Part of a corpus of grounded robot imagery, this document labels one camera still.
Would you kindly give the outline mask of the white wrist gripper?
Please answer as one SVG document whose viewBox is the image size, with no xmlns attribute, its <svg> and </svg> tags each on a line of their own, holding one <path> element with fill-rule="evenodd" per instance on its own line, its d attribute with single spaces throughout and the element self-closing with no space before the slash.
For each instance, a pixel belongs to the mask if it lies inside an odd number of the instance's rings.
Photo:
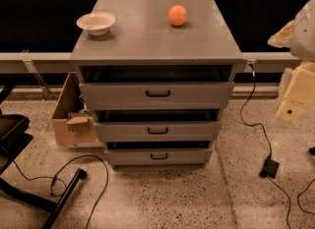
<svg viewBox="0 0 315 229">
<path fill-rule="evenodd" d="M 286 69 L 283 74 L 283 101 L 277 118 L 293 122 L 302 116 L 305 108 L 315 100 L 315 63 L 302 62 L 294 70 Z"/>
</svg>

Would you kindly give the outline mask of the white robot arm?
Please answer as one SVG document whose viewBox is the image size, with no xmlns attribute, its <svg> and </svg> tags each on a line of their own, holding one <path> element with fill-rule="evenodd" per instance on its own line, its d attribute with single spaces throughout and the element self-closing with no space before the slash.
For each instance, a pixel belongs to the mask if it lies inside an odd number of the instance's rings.
<svg viewBox="0 0 315 229">
<path fill-rule="evenodd" d="M 315 101 L 315 0 L 309 0 L 292 21 L 269 38 L 268 44 L 288 47 L 291 55 L 302 61 L 291 72 L 276 114 L 279 119 L 292 122 Z"/>
</svg>

